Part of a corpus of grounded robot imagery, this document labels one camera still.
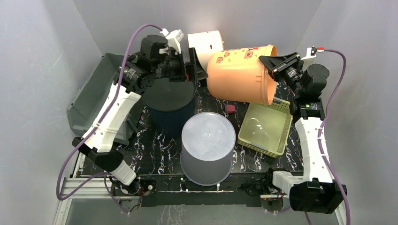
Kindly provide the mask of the orange plastic bucket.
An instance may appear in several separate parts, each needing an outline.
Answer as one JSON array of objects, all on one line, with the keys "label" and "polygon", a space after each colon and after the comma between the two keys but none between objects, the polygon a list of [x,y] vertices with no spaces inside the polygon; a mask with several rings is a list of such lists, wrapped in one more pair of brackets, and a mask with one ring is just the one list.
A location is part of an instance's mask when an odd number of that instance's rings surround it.
[{"label": "orange plastic bucket", "polygon": [[213,54],[207,65],[207,88],[218,99],[270,105],[276,82],[260,56],[276,56],[274,45],[229,49]]}]

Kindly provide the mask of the dark blue bucket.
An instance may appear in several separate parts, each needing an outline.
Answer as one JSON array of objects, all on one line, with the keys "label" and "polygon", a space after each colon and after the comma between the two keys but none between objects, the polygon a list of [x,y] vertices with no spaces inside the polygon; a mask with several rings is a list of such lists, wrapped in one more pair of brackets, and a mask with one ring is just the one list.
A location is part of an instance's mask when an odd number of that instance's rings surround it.
[{"label": "dark blue bucket", "polygon": [[142,96],[156,128],[165,136],[179,138],[196,112],[196,84],[157,79]]}]

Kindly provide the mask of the light grey plastic bucket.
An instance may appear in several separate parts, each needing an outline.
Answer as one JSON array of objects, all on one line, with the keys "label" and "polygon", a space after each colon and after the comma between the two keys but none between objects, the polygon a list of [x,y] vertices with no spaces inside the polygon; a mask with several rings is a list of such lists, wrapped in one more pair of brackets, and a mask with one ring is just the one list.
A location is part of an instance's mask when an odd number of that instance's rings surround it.
[{"label": "light grey plastic bucket", "polygon": [[202,112],[185,123],[180,165],[185,176],[202,186],[225,180],[233,165],[236,133],[232,123],[214,112]]}]

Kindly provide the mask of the grey plastic bin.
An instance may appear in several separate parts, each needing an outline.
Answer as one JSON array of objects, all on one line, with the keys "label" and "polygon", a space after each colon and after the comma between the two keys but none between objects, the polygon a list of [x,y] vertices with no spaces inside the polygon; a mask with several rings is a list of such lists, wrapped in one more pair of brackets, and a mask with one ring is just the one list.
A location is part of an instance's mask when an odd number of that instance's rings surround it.
[{"label": "grey plastic bin", "polygon": [[[68,108],[68,121],[72,132],[81,137],[92,125],[109,94],[115,75],[118,75],[123,56],[105,53],[93,74],[86,79]],[[138,132],[138,124],[145,103],[140,99],[130,110],[129,115],[115,136],[115,142],[129,145],[130,139]]]}]

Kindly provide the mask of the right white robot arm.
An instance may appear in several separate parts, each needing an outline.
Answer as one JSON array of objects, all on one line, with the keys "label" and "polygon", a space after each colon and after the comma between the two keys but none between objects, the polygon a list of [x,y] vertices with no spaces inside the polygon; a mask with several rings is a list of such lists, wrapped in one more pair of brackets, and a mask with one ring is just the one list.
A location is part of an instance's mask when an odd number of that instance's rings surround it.
[{"label": "right white robot arm", "polygon": [[304,170],[300,178],[285,169],[268,169],[264,187],[270,194],[279,191],[289,199],[294,211],[331,214],[347,195],[329,169],[323,127],[326,113],[321,92],[327,85],[329,70],[316,63],[304,66],[294,52],[285,56],[260,56],[260,62],[276,82],[283,81],[293,92],[290,113],[298,132]]}]

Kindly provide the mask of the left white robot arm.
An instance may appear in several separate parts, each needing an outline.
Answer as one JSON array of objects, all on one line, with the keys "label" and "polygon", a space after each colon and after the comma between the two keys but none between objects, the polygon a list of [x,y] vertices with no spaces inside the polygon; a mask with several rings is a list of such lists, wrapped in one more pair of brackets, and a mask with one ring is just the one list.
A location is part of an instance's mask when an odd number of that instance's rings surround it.
[{"label": "left white robot arm", "polygon": [[73,143],[75,150],[116,178],[129,195],[138,193],[140,182],[123,155],[113,148],[116,134],[127,115],[144,93],[159,81],[194,83],[207,77],[197,49],[188,49],[190,58],[185,62],[179,44],[179,38],[171,35],[148,35],[142,39],[140,50],[130,54],[132,43],[129,43],[102,108],[90,128]]}]

